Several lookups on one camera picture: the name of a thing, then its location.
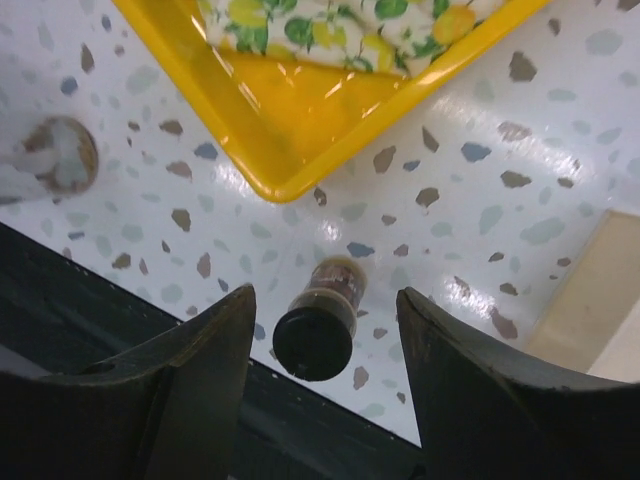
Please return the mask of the dark pepper grinder jar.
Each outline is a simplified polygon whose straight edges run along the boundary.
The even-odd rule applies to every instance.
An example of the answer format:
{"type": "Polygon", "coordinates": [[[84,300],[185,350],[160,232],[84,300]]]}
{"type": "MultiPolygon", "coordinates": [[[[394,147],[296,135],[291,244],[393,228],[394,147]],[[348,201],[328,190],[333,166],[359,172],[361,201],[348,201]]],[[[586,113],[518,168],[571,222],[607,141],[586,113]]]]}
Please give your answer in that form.
{"type": "Polygon", "coordinates": [[[327,257],[315,267],[272,336],[274,355],[289,374],[321,382],[345,369],[366,287],[364,271],[347,257],[327,257]]]}

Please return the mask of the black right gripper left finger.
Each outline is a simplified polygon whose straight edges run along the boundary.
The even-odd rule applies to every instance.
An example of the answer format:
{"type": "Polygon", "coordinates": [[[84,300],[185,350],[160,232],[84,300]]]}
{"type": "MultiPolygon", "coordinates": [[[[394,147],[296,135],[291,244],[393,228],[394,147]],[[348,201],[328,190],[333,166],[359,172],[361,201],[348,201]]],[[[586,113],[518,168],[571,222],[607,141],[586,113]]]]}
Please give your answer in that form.
{"type": "Polygon", "coordinates": [[[1,375],[5,479],[224,479],[254,288],[73,375],[1,375]]]}

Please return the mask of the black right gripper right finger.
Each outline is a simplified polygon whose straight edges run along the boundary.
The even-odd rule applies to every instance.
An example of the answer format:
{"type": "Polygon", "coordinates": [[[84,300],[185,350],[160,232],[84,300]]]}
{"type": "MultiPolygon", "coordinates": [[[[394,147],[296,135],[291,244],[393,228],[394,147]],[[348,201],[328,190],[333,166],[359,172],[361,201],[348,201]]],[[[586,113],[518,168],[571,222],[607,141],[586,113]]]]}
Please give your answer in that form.
{"type": "Polygon", "coordinates": [[[413,288],[396,309],[426,478],[638,478],[638,384],[521,352],[413,288]]]}

